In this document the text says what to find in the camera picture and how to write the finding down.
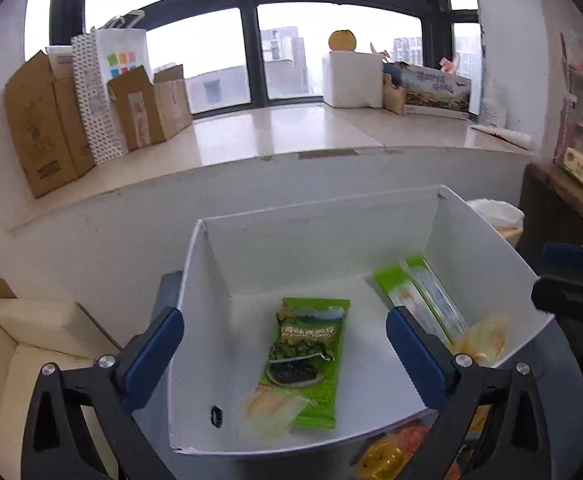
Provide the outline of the orange lid jelly cup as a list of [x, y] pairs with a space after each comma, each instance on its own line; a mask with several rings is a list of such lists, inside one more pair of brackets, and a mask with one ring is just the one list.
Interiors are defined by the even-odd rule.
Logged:
[[482, 366], [491, 366], [503, 354], [509, 335], [506, 318], [493, 316], [470, 326], [469, 330], [453, 344], [454, 354], [470, 356]]

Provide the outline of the pink jelly cup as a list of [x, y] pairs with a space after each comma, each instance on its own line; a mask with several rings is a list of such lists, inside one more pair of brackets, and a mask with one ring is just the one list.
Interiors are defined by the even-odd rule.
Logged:
[[[407, 458], [412, 458], [418, 448], [423, 444], [428, 434], [429, 428], [424, 424], [411, 424], [401, 427], [393, 437], [395, 438], [395, 444], [400, 448], [400, 451]], [[459, 469], [459, 465], [454, 462], [444, 479], [459, 480], [459, 478], [461, 478], [461, 469]]]

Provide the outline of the green white candy bag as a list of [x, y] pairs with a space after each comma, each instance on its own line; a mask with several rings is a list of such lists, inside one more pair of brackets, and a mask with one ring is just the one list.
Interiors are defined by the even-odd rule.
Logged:
[[427, 334], [437, 336], [450, 350], [469, 325], [421, 254], [373, 272], [376, 285], [395, 307], [405, 307]]

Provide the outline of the yellow jelly cup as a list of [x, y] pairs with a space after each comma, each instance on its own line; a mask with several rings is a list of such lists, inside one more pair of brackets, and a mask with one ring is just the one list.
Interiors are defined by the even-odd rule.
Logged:
[[361, 480], [395, 480], [409, 455], [402, 451], [396, 436], [388, 436], [371, 444], [355, 466], [355, 478]]

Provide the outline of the green seaweed snack bag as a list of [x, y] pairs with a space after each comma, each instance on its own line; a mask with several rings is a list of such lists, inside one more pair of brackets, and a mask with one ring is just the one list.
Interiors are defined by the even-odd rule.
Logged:
[[309, 403], [293, 426], [336, 428], [336, 396], [351, 301], [285, 297], [259, 388], [297, 392]]

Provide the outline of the clear jelly cup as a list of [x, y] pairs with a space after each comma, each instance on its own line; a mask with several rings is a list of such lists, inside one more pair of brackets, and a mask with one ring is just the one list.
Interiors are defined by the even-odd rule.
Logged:
[[245, 398], [237, 410], [237, 430], [252, 440], [286, 436], [309, 401], [297, 392], [259, 388]]

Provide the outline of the brown stone side counter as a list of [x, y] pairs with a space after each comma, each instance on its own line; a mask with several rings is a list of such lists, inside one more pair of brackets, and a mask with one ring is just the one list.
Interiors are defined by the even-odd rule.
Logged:
[[526, 166], [519, 206], [526, 215], [526, 236], [583, 244], [583, 185], [564, 169], [536, 162]]

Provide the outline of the cream leather sofa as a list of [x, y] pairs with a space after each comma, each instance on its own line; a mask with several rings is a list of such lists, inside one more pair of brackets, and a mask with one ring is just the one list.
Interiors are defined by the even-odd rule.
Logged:
[[26, 417], [41, 367], [90, 367], [119, 349], [72, 301], [0, 299], [0, 475], [20, 477]]

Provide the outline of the white open storage box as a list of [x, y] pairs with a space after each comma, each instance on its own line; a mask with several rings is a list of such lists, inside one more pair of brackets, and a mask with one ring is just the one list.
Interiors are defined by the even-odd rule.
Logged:
[[504, 364], [549, 325], [535, 276], [445, 186], [198, 221], [170, 365], [168, 424], [183, 455], [311, 450], [426, 413], [386, 332], [395, 306], [453, 344], [487, 325]]

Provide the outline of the landscape printed gift box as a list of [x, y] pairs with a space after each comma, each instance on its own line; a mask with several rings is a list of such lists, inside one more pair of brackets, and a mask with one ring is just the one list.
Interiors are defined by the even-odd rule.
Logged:
[[400, 64], [407, 114], [467, 119], [471, 80], [424, 66]]

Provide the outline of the open small cardboard box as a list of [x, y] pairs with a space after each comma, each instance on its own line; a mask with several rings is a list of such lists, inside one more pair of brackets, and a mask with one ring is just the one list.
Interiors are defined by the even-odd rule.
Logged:
[[129, 152], [164, 143], [192, 125], [182, 65], [158, 70], [153, 81], [144, 66], [133, 68], [107, 89]]

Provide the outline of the tall brown cardboard box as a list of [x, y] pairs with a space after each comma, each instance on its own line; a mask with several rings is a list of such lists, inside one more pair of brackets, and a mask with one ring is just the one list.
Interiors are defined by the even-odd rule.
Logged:
[[94, 168], [70, 47], [49, 47], [22, 64], [5, 86], [5, 109], [34, 197], [74, 182]]

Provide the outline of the white foam box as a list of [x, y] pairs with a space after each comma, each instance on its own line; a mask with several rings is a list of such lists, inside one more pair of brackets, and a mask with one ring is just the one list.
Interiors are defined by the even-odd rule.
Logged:
[[382, 108], [383, 60], [380, 55], [329, 52], [323, 58], [323, 100], [334, 108]]

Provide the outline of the white dotted paper bag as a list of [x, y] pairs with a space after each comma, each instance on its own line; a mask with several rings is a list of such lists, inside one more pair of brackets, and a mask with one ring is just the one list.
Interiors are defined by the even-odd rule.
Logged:
[[132, 10], [71, 38], [79, 110], [95, 165], [128, 153], [107, 84], [140, 66], [152, 72], [146, 32], [138, 27], [143, 18], [144, 11]]

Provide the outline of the black window frame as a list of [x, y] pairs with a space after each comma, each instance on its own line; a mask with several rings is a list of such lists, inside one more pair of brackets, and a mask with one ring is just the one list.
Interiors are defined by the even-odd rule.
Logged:
[[143, 29], [150, 65], [183, 68], [200, 117], [323, 94], [328, 38], [350, 30], [361, 53], [482, 80], [478, 0], [50, 0], [49, 38], [103, 26]]

